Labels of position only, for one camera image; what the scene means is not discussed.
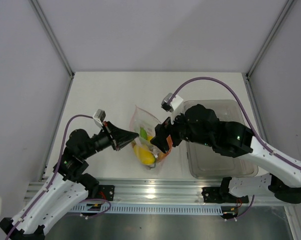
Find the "yellow toy mango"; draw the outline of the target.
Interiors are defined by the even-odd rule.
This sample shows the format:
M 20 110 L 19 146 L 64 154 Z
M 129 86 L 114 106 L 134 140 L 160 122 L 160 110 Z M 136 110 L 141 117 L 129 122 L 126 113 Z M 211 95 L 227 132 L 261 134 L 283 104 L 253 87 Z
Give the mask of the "yellow toy mango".
M 151 152 L 139 147 L 137 144 L 133 147 L 133 151 L 138 160 L 144 165 L 153 165 L 156 161 L 156 158 Z

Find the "clear pink zip top bag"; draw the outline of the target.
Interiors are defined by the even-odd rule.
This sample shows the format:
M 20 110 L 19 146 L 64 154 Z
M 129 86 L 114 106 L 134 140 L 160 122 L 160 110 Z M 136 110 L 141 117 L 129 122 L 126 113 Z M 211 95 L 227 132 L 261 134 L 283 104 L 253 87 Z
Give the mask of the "clear pink zip top bag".
M 139 134 L 132 143 L 134 154 L 138 161 L 147 169 L 161 169 L 162 162 L 170 154 L 163 153 L 151 144 L 155 137 L 155 127 L 161 122 L 150 112 L 136 106 L 130 120 L 130 131 Z

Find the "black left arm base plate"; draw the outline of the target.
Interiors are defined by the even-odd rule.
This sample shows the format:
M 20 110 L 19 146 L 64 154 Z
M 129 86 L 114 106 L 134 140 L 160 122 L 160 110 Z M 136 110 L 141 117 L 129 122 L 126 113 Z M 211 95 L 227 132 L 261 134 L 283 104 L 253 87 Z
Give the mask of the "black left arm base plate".
M 94 195 L 96 199 L 104 199 L 112 202 L 115 195 L 114 185 L 99 185 Z

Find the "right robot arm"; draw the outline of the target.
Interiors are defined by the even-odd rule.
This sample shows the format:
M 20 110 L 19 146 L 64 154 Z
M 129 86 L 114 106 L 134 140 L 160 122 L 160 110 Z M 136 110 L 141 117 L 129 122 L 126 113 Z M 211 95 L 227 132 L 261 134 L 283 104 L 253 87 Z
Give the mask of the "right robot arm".
M 230 202 L 235 197 L 255 195 L 263 187 L 274 196 L 290 204 L 301 203 L 301 161 L 286 155 L 262 140 L 252 129 L 240 122 L 221 121 L 212 109 L 194 105 L 155 127 L 150 141 L 163 153 L 182 141 L 205 145 L 222 156 L 251 162 L 268 173 L 262 179 L 237 180 L 228 177 L 228 184 L 219 188 L 219 197 Z

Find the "green toy custard apple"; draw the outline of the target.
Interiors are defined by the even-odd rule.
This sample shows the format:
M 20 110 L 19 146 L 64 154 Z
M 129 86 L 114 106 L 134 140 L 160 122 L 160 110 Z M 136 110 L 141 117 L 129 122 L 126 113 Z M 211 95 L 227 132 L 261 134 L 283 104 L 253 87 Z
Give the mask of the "green toy custard apple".
M 143 127 L 140 127 L 139 128 L 139 135 L 142 139 L 144 140 L 148 140 L 148 134 L 147 134 L 147 131 L 143 128 Z

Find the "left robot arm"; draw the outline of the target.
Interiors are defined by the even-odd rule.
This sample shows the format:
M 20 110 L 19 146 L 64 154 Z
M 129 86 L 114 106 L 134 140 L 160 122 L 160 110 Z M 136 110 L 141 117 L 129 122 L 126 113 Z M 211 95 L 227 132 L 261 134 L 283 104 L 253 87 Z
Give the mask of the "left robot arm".
M 102 123 L 98 134 L 76 129 L 64 136 L 59 159 L 51 175 L 28 204 L 14 217 L 5 217 L 0 228 L 8 240 L 43 240 L 52 227 L 82 201 L 96 201 L 99 181 L 86 173 L 87 159 L 109 147 L 119 151 L 139 134 Z

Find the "yellow toy corn cob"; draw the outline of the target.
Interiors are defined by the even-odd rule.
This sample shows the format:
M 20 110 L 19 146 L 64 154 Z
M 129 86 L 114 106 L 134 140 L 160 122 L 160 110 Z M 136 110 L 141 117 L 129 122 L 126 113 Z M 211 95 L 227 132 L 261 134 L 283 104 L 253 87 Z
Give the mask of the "yellow toy corn cob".
M 152 140 L 153 138 L 154 138 L 153 136 L 148 135 L 147 138 L 146 138 L 146 142 L 147 142 L 148 144 L 150 144 L 150 143 L 151 143 L 151 140 Z

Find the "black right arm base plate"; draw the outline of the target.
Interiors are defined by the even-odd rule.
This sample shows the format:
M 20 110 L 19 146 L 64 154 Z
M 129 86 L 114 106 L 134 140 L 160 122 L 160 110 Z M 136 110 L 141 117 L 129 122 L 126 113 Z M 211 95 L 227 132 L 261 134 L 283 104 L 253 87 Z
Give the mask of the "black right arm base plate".
M 202 188 L 202 197 L 205 203 L 215 203 L 215 204 L 235 204 L 235 203 L 249 203 L 249 197 L 242 196 L 236 197 L 230 194 L 228 191 L 221 189 L 220 187 L 203 187 Z

